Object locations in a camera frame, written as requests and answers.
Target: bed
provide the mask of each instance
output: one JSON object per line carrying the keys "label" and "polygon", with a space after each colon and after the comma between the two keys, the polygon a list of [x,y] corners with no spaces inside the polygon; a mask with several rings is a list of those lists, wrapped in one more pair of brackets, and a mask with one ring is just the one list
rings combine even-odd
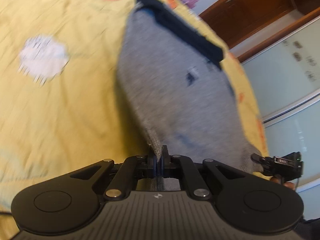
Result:
{"label": "bed", "polygon": [[[223,48],[244,134],[268,155],[257,102],[226,44],[178,0],[161,0]],[[126,19],[135,0],[0,0],[0,208],[25,187],[104,158],[147,150],[116,82]],[[39,73],[24,51],[46,40],[56,51]],[[18,229],[0,217],[0,240]]]}

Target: ribbed gray panel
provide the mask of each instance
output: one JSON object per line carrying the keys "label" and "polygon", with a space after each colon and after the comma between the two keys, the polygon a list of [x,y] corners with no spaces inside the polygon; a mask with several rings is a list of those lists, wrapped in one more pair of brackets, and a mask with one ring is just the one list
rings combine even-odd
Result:
{"label": "ribbed gray panel", "polygon": [[130,196],[105,205],[86,227],[63,236],[21,232],[15,240],[302,240],[293,231],[257,236],[224,222],[208,202],[190,199],[186,192],[132,191]]}

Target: yellow bedsheet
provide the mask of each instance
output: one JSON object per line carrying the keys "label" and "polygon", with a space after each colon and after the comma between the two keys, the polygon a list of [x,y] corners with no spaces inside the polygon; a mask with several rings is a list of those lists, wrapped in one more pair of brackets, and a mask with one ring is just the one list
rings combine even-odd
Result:
{"label": "yellow bedsheet", "polygon": [[[187,7],[161,0],[224,48],[222,67],[235,90],[248,140],[268,154],[259,109],[239,62]],[[122,162],[146,146],[115,80],[128,13],[135,0],[0,0],[0,205],[32,184],[112,158]],[[53,36],[69,62],[44,85],[19,73],[28,38]],[[0,240],[17,228],[0,219]]]}

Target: gray fabric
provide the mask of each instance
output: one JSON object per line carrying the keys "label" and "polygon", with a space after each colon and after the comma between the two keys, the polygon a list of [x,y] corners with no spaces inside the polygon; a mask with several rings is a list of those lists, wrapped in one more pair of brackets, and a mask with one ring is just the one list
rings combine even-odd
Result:
{"label": "gray fabric", "polygon": [[[187,75],[196,80],[189,85]],[[157,158],[205,158],[252,173],[260,154],[245,138],[228,78],[206,58],[159,26],[150,12],[134,9],[127,21],[118,79]]]}

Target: brown wooden door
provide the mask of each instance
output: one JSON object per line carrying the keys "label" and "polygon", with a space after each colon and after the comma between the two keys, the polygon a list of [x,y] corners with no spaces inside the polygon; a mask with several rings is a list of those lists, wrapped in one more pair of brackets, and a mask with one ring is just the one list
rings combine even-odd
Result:
{"label": "brown wooden door", "polygon": [[219,0],[200,16],[232,48],[292,9],[290,0]]}

